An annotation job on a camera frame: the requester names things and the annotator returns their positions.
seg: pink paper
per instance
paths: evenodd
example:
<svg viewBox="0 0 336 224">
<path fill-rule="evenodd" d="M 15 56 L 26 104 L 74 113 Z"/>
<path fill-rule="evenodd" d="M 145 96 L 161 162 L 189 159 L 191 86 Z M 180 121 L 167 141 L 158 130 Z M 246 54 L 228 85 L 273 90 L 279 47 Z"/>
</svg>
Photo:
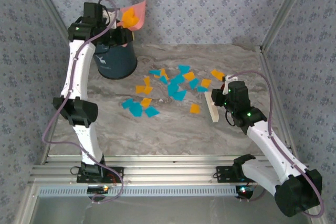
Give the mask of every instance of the pink paper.
<svg viewBox="0 0 336 224">
<path fill-rule="evenodd" d="M 144 1 L 140 2 L 140 3 L 137 3 L 135 5 L 132 5 L 132 6 L 121 7 L 120 11 L 121 11 L 121 13 L 124 13 L 124 12 L 126 12 L 131 7 L 134 8 L 134 14 L 139 19 L 139 21 L 134 26 L 128 27 L 128 29 L 131 30 L 131 31 L 137 31 L 137 30 L 139 30 L 143 26 L 143 23 L 145 22 L 146 0 L 144 0 Z"/>
</svg>

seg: dark blue bucket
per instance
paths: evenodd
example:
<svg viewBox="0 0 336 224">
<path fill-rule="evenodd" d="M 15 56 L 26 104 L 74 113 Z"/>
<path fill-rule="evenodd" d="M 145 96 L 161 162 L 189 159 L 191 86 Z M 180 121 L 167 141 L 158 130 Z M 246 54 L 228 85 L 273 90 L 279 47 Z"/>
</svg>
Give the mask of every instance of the dark blue bucket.
<svg viewBox="0 0 336 224">
<path fill-rule="evenodd" d="M 108 47 L 97 45 L 93 58 L 97 64 L 99 73 L 105 78 L 118 80 L 129 76 L 137 68 L 133 43 L 127 46 Z"/>
</svg>

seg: marble surface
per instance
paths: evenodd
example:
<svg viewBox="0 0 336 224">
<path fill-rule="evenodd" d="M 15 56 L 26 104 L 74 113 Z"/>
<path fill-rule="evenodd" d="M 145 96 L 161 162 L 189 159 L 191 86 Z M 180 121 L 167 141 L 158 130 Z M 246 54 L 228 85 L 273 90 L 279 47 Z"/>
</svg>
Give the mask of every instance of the marble surface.
<svg viewBox="0 0 336 224">
<path fill-rule="evenodd" d="M 211 74 L 214 68 L 228 73 L 242 70 L 260 70 L 259 60 L 254 51 L 230 44 L 225 45 L 143 45 L 135 46 L 138 67 L 123 80 L 108 80 L 102 77 L 92 61 L 89 83 L 89 100 L 96 103 L 99 115 L 96 121 L 99 145 L 108 155 L 190 155 L 219 154 L 243 155 L 261 154 L 260 149 L 244 135 L 240 128 L 231 127 L 224 117 L 224 109 L 219 109 L 219 122 L 209 124 L 204 113 L 190 114 L 192 103 L 202 105 L 202 93 L 191 90 L 186 83 L 187 95 L 182 102 L 168 96 L 166 85 L 151 76 L 150 95 L 135 93 L 135 85 L 143 85 L 142 79 L 151 69 L 165 68 L 171 78 L 179 73 L 178 65 L 190 65 L 201 80 L 212 79 L 210 88 L 220 88 L 222 83 Z M 253 106 L 260 108 L 268 116 L 269 96 L 265 82 L 255 74 L 241 76 L 249 88 Z M 160 114 L 148 118 L 145 114 L 135 118 L 121 103 L 129 98 L 141 101 L 152 98 L 152 104 Z M 278 120 L 273 120 L 278 131 Z M 54 141 L 74 141 L 77 136 L 72 127 L 60 118 L 53 136 Z M 53 145 L 50 155 L 77 155 L 80 152 L 72 146 Z"/>
</svg>

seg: gray marble table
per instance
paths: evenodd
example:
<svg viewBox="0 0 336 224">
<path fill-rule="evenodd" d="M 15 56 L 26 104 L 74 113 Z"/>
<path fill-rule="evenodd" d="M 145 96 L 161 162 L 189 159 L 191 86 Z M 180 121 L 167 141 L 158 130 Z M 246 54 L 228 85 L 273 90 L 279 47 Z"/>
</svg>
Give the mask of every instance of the gray marble table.
<svg viewBox="0 0 336 224">
<path fill-rule="evenodd" d="M 202 106 L 202 93 L 187 89 L 182 102 L 168 96 L 166 85 L 151 76 L 150 95 L 136 94 L 135 86 L 143 85 L 142 79 L 150 69 L 165 68 L 171 78 L 179 73 L 178 65 L 190 65 L 201 80 L 212 79 L 210 88 L 219 88 L 222 83 L 211 74 L 214 68 L 225 74 L 242 70 L 260 70 L 259 60 L 254 51 L 235 45 L 143 45 L 135 46 L 138 67 L 123 80 L 108 80 L 102 77 L 92 61 L 88 96 L 99 107 L 96 121 L 99 145 L 105 156 L 108 155 L 243 155 L 261 154 L 260 149 L 238 127 L 231 127 L 224 117 L 224 109 L 219 110 L 219 122 L 208 124 L 205 114 L 190 114 L 190 106 Z M 252 105 L 260 108 L 268 116 L 269 96 L 265 82 L 259 76 L 241 76 L 249 88 Z M 152 106 L 160 114 L 148 118 L 143 115 L 135 118 L 121 103 L 129 98 L 141 101 L 152 98 Z M 274 129 L 278 130 L 275 115 Z M 78 142 L 72 127 L 60 118 L 53 135 L 53 141 Z M 50 155 L 78 155 L 72 146 L 53 145 Z"/>
</svg>

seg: blue paper piece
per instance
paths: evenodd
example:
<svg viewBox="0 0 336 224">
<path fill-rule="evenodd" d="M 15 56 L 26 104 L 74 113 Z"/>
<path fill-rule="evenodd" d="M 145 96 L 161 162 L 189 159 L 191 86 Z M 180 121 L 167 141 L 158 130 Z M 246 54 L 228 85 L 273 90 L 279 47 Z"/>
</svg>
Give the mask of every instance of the blue paper piece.
<svg viewBox="0 0 336 224">
<path fill-rule="evenodd" d="M 199 83 L 199 80 L 197 78 L 195 78 L 194 80 L 189 82 L 189 85 L 192 89 L 195 89 L 196 86 L 198 85 L 198 83 Z"/>
<path fill-rule="evenodd" d="M 178 91 L 178 92 L 175 92 L 175 93 L 173 94 L 173 98 L 174 98 L 176 101 L 180 101 L 180 102 L 182 102 L 186 94 L 187 94 L 187 91 L 186 91 L 186 90 Z"/>
<path fill-rule="evenodd" d="M 130 106 L 132 106 L 133 105 L 133 99 L 128 99 L 127 101 L 125 101 L 125 102 L 123 102 L 122 104 L 121 104 L 121 106 L 124 108 L 124 109 L 127 109 L 127 108 L 129 108 Z"/>
<path fill-rule="evenodd" d="M 149 73 L 152 73 L 156 76 L 160 76 L 161 75 L 161 70 L 149 70 Z"/>
<path fill-rule="evenodd" d="M 179 87 L 178 87 L 177 84 L 174 84 L 174 83 L 169 84 L 169 85 L 167 86 L 167 89 L 168 89 L 168 95 L 169 95 L 170 97 L 173 96 L 173 94 L 174 94 L 177 90 L 179 90 L 178 88 L 179 88 Z"/>
<path fill-rule="evenodd" d="M 139 118 L 142 115 L 142 106 L 140 105 L 140 103 L 135 102 L 130 107 L 130 111 L 136 118 Z"/>
<path fill-rule="evenodd" d="M 157 114 L 160 114 L 160 112 L 156 108 L 151 107 L 151 106 L 148 107 L 147 109 L 145 109 L 145 113 L 147 114 L 147 116 L 149 118 L 151 118 L 152 116 L 155 116 Z"/>
<path fill-rule="evenodd" d="M 198 92 L 206 92 L 206 91 L 208 91 L 208 89 L 205 88 L 205 87 L 203 87 L 203 86 L 198 86 L 198 87 L 197 87 L 197 91 L 198 91 Z"/>
<path fill-rule="evenodd" d="M 160 81 L 162 81 L 164 84 L 168 84 L 168 82 L 167 82 L 167 80 L 166 80 L 166 77 L 165 76 L 161 76 L 160 78 L 159 78 L 159 80 Z"/>
<path fill-rule="evenodd" d="M 178 76 L 176 76 L 174 79 L 171 80 L 171 83 L 173 84 L 181 84 L 184 82 L 184 77 L 182 74 L 179 74 Z"/>
<path fill-rule="evenodd" d="M 180 69 L 181 74 L 188 73 L 190 70 L 190 66 L 188 65 L 179 65 L 178 68 Z"/>
</svg>

